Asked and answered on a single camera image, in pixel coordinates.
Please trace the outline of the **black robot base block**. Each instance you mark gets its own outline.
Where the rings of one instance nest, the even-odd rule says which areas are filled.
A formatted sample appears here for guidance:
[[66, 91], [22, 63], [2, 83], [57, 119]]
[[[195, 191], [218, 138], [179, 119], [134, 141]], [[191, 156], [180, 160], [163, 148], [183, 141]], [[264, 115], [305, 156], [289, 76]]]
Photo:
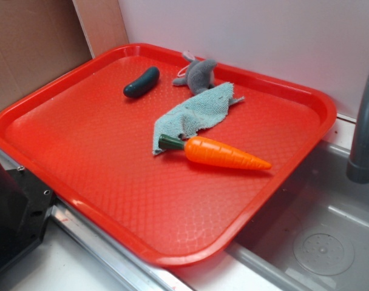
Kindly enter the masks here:
[[42, 243], [54, 198], [31, 171], [0, 163], [0, 274]]

